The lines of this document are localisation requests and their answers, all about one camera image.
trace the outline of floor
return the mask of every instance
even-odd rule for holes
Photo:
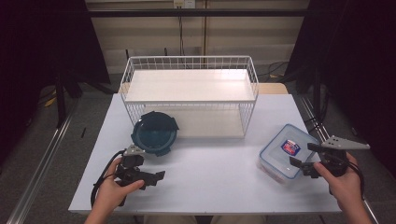
[[[116,89],[117,80],[109,88]],[[111,95],[106,95],[86,84],[81,84],[83,96],[78,99],[66,97],[66,105],[74,108],[73,117],[64,133],[64,138],[53,153],[48,170],[45,170],[43,182],[36,186],[34,198],[25,204],[30,209],[16,223],[82,223],[85,216],[68,212],[68,206],[78,186],[85,165],[91,155],[97,134],[100,131]],[[304,120],[309,119],[302,104],[302,98],[311,97],[311,92],[299,95],[294,83],[287,83],[288,91],[293,94]],[[42,92],[45,94],[52,87]],[[40,105],[31,125],[21,141],[2,167],[0,175],[0,223],[7,223],[18,201],[22,198],[35,170],[52,143],[57,124],[56,102],[44,107]],[[312,124],[306,123],[307,129]],[[329,100],[328,112],[324,125],[329,135],[336,135],[353,141],[364,142],[352,131],[352,125],[338,108],[332,98]],[[354,150],[355,156],[366,179],[365,196],[371,205],[379,223],[394,223],[396,220],[396,181],[387,170],[374,158],[370,150]],[[200,223],[207,223],[207,217],[199,217]],[[108,223],[134,223],[132,217],[111,217]],[[346,223],[342,214],[295,214],[288,216],[269,216],[269,224],[302,223]]]

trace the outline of wall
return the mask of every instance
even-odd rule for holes
[[[88,9],[173,8],[169,0],[86,0]],[[197,8],[304,9],[309,0],[196,0]],[[256,65],[288,61],[303,18],[182,18],[186,55],[250,55]],[[109,74],[130,56],[180,54],[178,18],[92,18]]]

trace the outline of clear plastic container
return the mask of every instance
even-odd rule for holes
[[[314,152],[308,149],[308,143],[318,144],[318,140],[297,127],[286,124],[260,152],[259,168],[281,184],[289,182],[296,178],[300,171],[299,168],[290,165],[290,157],[304,162],[314,155]]]

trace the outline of hand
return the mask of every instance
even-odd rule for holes
[[[113,174],[116,172],[116,167],[120,161],[121,159],[118,158],[111,162],[110,166],[108,167],[106,171],[107,178],[99,188],[93,208],[88,215],[87,220],[85,221],[86,224],[104,223],[106,218],[117,206],[119,206],[127,194],[140,189],[145,184],[143,180],[138,180],[125,187],[121,187],[119,184],[117,184],[114,181],[116,177]]]
[[[349,153],[348,160],[356,165],[358,162]],[[346,214],[347,223],[372,223],[361,200],[361,180],[351,168],[342,176],[335,177],[320,162],[314,163],[315,169],[329,183],[332,195],[338,206]]]

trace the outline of wire shelf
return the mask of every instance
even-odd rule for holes
[[[120,84],[132,124],[159,111],[179,137],[244,137],[258,96],[248,56],[131,57]]]

